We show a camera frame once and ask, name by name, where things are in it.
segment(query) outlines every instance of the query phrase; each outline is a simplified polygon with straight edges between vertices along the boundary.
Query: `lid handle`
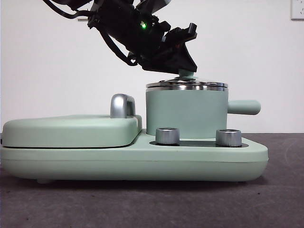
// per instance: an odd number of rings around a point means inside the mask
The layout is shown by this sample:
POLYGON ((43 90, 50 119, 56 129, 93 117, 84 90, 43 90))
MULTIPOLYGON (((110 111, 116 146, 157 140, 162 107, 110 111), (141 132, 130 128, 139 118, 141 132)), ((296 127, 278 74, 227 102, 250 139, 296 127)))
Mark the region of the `lid handle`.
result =
POLYGON ((111 100, 111 118, 127 118, 135 115, 135 100, 126 94, 115 94, 111 100))

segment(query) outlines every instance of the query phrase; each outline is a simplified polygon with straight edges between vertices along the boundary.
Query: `gray table surface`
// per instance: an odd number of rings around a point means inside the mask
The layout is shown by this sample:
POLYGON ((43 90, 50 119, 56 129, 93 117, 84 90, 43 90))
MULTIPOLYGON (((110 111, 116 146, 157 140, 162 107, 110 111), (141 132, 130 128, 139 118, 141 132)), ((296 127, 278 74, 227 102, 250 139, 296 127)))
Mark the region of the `gray table surface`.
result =
POLYGON ((2 228, 304 227, 304 134, 244 134, 269 148, 249 182, 56 181, 1 170, 2 228))

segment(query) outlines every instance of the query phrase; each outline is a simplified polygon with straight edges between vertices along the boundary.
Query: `pot handle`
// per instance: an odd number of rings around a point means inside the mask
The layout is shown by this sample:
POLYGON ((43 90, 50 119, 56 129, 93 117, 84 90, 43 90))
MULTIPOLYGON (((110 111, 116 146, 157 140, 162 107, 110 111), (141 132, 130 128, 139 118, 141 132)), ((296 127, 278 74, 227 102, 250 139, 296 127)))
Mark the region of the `pot handle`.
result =
POLYGON ((229 114, 256 115, 261 111, 261 104, 256 100, 229 101, 229 114))

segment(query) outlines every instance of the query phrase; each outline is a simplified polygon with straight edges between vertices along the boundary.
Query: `silver knob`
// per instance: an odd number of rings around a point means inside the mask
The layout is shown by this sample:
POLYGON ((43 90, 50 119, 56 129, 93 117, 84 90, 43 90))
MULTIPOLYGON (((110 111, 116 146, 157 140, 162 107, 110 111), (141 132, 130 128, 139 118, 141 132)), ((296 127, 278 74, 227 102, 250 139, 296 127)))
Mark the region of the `silver knob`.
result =
POLYGON ((177 128, 157 128, 155 141, 165 145, 179 144, 180 131, 177 128))
POLYGON ((217 130, 216 144, 227 147, 241 146, 242 132, 232 129, 217 130))

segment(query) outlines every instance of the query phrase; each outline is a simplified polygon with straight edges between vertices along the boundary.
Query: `mint green pot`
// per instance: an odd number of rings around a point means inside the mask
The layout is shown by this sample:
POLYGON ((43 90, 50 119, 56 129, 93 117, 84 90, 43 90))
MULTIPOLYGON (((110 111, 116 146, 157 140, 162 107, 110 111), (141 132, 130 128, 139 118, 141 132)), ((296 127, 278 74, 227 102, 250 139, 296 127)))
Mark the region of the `mint green pot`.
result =
POLYGON ((227 128, 227 114, 257 114, 257 101, 228 101, 228 85, 170 81, 147 85, 147 133, 173 127, 183 139, 215 138, 227 128))

